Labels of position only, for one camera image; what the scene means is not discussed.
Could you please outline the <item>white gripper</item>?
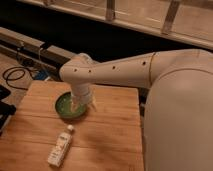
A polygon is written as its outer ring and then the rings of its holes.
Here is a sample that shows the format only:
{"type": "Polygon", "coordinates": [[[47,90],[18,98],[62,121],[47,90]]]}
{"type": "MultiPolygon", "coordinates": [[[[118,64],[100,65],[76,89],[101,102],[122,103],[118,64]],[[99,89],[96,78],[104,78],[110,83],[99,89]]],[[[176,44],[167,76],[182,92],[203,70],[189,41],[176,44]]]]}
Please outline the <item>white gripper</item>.
{"type": "Polygon", "coordinates": [[[76,113],[78,109],[78,104],[85,105],[89,103],[89,107],[94,111],[97,111],[96,100],[92,99],[92,91],[90,89],[89,83],[84,84],[73,84],[71,86],[72,99],[71,101],[71,113],[76,113]]]}

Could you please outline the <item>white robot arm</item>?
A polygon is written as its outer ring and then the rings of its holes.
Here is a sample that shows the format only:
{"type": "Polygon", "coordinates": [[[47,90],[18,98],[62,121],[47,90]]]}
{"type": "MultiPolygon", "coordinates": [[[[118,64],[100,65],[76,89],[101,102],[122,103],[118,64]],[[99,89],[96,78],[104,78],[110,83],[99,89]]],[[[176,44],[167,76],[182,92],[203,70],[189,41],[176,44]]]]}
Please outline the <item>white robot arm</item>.
{"type": "Polygon", "coordinates": [[[81,104],[92,100],[92,83],[149,90],[145,171],[213,171],[213,53],[170,50],[103,63],[80,53],[59,73],[81,104]]]}

